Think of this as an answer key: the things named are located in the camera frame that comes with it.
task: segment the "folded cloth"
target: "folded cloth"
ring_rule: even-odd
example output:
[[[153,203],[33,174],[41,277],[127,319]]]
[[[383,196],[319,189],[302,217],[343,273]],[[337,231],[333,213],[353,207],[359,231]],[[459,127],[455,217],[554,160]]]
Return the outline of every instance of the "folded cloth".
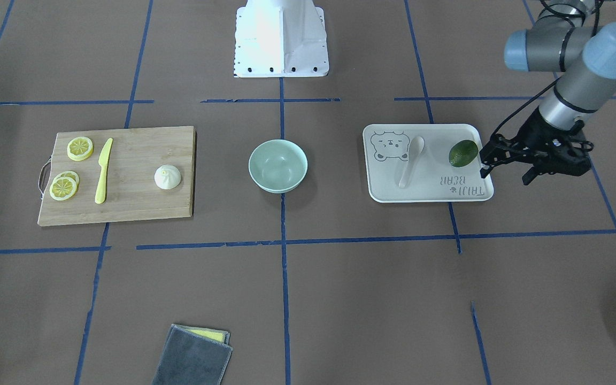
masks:
[[[151,385],[220,385],[232,355],[227,341],[228,332],[171,325]]]

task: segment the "cutting board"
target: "cutting board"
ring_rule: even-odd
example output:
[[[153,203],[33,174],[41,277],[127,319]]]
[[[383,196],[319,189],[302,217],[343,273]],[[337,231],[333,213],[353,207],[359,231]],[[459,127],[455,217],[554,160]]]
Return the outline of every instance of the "cutting board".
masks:
[[[85,160],[73,161],[68,158],[66,147],[78,136],[92,140],[94,153]],[[95,204],[101,170],[98,157],[109,138],[113,138],[113,147],[108,161],[106,201]],[[191,217],[195,139],[193,126],[59,132],[37,224],[55,226]],[[154,182],[154,173],[163,164],[172,164],[182,174],[182,181],[172,190],[161,190]],[[68,170],[78,173],[78,192],[70,199],[56,201],[49,195],[51,180]]]

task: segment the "bowl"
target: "bowl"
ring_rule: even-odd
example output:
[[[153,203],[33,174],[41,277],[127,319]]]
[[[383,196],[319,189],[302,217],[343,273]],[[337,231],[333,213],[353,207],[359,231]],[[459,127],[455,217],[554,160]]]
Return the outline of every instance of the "bowl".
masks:
[[[284,139],[262,143],[249,158],[251,178],[269,193],[283,194],[294,190],[306,172],[306,154],[295,143]]]

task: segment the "knife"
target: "knife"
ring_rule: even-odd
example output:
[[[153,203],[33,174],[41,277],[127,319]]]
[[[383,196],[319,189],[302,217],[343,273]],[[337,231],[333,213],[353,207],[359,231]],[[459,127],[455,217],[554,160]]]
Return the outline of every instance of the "knife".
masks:
[[[108,156],[111,154],[112,145],[113,138],[109,138],[101,149],[101,155],[98,156],[98,165],[101,166],[101,174],[98,176],[95,204],[102,204],[106,200],[106,173],[108,172]]]

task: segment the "spoon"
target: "spoon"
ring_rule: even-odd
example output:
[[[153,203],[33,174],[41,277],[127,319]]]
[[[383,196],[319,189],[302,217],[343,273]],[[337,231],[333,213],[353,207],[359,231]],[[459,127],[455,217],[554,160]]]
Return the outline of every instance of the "spoon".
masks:
[[[410,141],[410,146],[408,147],[408,164],[406,164],[403,169],[403,176],[398,183],[399,188],[406,188],[406,186],[408,186],[410,177],[413,173],[413,166],[415,166],[415,161],[420,157],[423,148],[425,148],[425,139],[422,139],[421,136],[416,136]]]

